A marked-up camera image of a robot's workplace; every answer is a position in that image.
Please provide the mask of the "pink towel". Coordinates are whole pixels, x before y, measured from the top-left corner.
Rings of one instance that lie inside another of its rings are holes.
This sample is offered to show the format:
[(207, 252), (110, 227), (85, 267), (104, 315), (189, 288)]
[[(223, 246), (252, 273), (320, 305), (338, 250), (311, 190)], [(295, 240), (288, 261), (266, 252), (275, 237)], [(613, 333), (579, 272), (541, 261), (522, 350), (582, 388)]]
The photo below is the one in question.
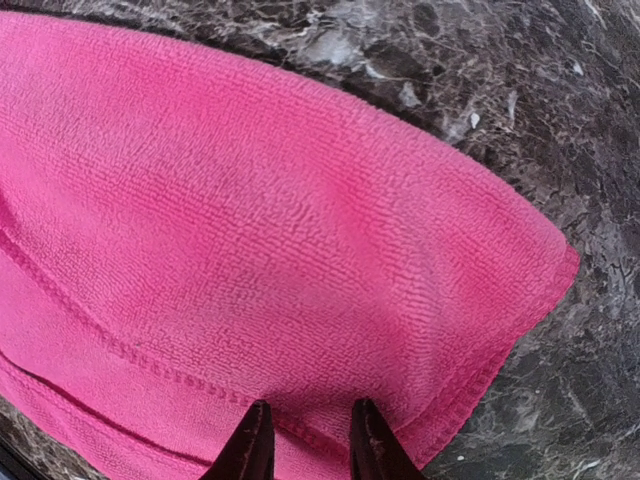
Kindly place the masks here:
[(1, 394), (111, 479), (195, 479), (247, 407), (345, 479), (355, 400), (456, 435), (578, 253), (484, 166), (223, 51), (1, 15)]

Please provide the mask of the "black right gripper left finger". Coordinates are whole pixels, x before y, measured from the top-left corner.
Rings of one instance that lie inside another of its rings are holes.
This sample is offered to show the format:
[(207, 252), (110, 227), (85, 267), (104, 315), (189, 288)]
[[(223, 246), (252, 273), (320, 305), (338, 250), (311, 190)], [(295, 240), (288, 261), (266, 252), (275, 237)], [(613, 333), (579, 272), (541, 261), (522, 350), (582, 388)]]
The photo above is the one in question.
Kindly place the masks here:
[(273, 480), (275, 432), (270, 405), (255, 401), (200, 480)]

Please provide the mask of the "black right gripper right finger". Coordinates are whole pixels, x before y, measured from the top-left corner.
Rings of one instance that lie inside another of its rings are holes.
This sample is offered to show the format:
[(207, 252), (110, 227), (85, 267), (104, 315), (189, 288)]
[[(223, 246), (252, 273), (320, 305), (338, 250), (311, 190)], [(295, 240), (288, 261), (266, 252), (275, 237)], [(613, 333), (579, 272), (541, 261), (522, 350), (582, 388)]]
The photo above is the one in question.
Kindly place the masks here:
[(424, 480), (371, 399), (352, 409), (350, 473), (356, 480)]

